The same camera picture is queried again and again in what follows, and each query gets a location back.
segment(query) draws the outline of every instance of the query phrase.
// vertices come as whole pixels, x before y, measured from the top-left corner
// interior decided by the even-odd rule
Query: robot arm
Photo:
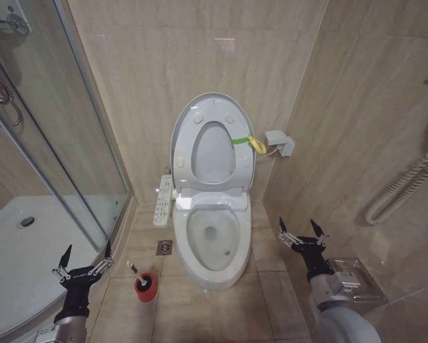
[[[67,289],[62,310],[55,316],[54,325],[39,330],[34,343],[85,343],[86,319],[89,316],[88,296],[90,287],[112,266],[111,244],[107,242],[104,259],[96,266],[88,266],[66,271],[71,256],[72,245],[61,256],[58,268],[52,272],[61,286]]]

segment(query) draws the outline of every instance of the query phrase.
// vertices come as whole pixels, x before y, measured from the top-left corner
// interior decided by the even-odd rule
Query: toilet
[[[176,245],[191,279],[205,289],[233,285],[250,253],[255,153],[232,139],[254,136],[231,97],[202,94],[181,112],[171,138]]]

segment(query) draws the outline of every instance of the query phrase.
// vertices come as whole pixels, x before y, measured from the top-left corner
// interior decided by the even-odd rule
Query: beige floor tile
[[[159,291],[154,342],[272,339],[257,274],[243,274],[233,287],[206,294],[188,277],[161,277]]]
[[[188,275],[184,265],[182,264],[175,240],[172,242],[172,254],[163,257],[163,268],[161,269],[161,275],[165,277],[174,275]]]
[[[252,229],[271,227],[262,202],[252,202]]]
[[[259,273],[274,338],[309,337],[292,283],[286,272]]]
[[[190,278],[161,277],[153,342],[212,342],[207,295]]]
[[[107,285],[109,284],[109,280],[106,280],[103,284],[95,284],[90,289],[90,299],[88,308],[90,310],[90,315],[86,320],[86,341],[90,341],[90,336],[94,328],[94,324],[96,323],[96,319],[98,318],[99,310],[101,309],[101,305],[104,299],[104,295],[106,294]]]
[[[244,273],[256,273],[257,268],[255,267],[255,260],[250,251],[249,261],[247,262],[247,266],[244,270]],[[188,275],[186,273],[185,267],[182,264],[181,257],[179,255],[179,251],[176,247],[176,241],[173,242],[172,254],[165,256],[163,258],[163,267],[161,269],[162,276],[171,276],[171,275]]]
[[[258,272],[286,271],[284,260],[271,229],[252,230],[252,251]]]
[[[168,227],[160,228],[154,227],[154,212],[155,204],[140,204],[137,207],[136,215],[134,217],[132,232],[152,231],[159,229],[172,229],[172,216],[169,217]]]
[[[134,279],[111,279],[90,342],[150,342],[155,309],[156,298],[137,299]]]
[[[133,262],[140,272],[160,275],[163,256],[156,256],[156,247],[158,241],[164,239],[174,239],[174,230],[154,229],[147,232],[131,232],[112,277],[134,276],[134,273],[126,266],[126,261]]]

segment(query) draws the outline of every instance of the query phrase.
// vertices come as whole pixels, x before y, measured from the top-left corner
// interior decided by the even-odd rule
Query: red toilet brush holder
[[[156,292],[158,291],[158,281],[156,277],[150,273],[143,273],[141,276],[146,281],[146,284],[142,286],[139,279],[136,279],[134,290],[141,302],[150,302],[155,298]]]

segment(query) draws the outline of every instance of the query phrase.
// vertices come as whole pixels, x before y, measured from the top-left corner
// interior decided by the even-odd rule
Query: shower drain
[[[33,223],[34,223],[34,217],[26,217],[20,222],[20,225],[22,225],[22,227],[28,227]]]
[[[172,239],[165,241],[158,241],[158,247],[156,248],[156,255],[170,255],[172,253]]]

